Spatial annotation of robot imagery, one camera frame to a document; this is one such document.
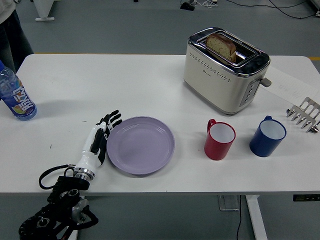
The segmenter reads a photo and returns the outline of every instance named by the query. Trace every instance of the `mug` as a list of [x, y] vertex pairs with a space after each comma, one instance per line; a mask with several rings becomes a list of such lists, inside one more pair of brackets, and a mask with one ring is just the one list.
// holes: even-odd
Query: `mug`
[[268, 157], [286, 137], [287, 130], [279, 122], [266, 116], [250, 141], [251, 151], [259, 157]]
[[209, 120], [206, 131], [205, 154], [212, 160], [223, 159], [236, 138], [236, 131], [229, 124], [214, 119]]

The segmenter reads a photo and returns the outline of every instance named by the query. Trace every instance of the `white table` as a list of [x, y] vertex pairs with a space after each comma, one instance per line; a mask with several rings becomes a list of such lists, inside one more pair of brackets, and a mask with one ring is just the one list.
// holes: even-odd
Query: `white table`
[[[320, 133], [306, 133], [286, 117], [292, 103], [260, 88], [247, 108], [233, 116], [222, 115], [190, 90], [183, 80], [184, 66], [184, 55], [27, 57], [17, 75], [38, 113], [20, 122], [0, 102], [0, 194], [48, 194], [38, 185], [41, 173], [76, 164], [92, 126], [116, 109], [123, 120], [149, 116], [167, 124], [175, 151], [165, 167], [144, 177], [124, 173], [107, 159], [85, 192], [88, 196], [320, 192]], [[272, 56], [271, 66], [320, 89], [320, 75], [306, 57]], [[319, 95], [314, 100], [320, 102]], [[266, 115], [284, 124], [287, 137], [270, 157], [261, 158], [250, 151], [249, 141]], [[220, 161], [204, 153], [207, 122], [212, 118], [236, 131], [228, 155]], [[43, 184], [53, 185], [59, 174], [48, 176]]]

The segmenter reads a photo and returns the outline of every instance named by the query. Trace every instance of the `cream toaster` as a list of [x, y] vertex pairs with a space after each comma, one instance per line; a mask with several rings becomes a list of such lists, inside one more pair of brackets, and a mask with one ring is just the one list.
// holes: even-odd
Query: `cream toaster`
[[[234, 43], [235, 62], [206, 47], [206, 39], [213, 33]], [[271, 85], [264, 78], [269, 64], [270, 58], [263, 51], [221, 28], [211, 27], [189, 37], [183, 78], [218, 110], [233, 115], [253, 101], [260, 84]]]

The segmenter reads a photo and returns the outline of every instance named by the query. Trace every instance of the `mug handle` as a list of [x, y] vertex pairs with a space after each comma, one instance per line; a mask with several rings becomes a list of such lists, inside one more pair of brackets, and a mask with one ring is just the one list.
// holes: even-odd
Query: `mug handle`
[[216, 120], [210, 119], [210, 120], [208, 121], [208, 125], [207, 125], [207, 127], [206, 127], [206, 131], [209, 132], [210, 127], [211, 127], [213, 124], [216, 124], [216, 123], [217, 123]]

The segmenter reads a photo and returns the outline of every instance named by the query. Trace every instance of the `paper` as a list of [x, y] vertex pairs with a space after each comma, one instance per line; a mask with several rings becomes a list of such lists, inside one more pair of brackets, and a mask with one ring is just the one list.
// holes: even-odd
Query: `paper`
[[264, 77], [272, 84], [269, 87], [260, 85], [262, 88], [296, 106], [300, 106], [306, 97], [312, 99], [318, 93], [317, 88], [272, 66], [268, 67]]

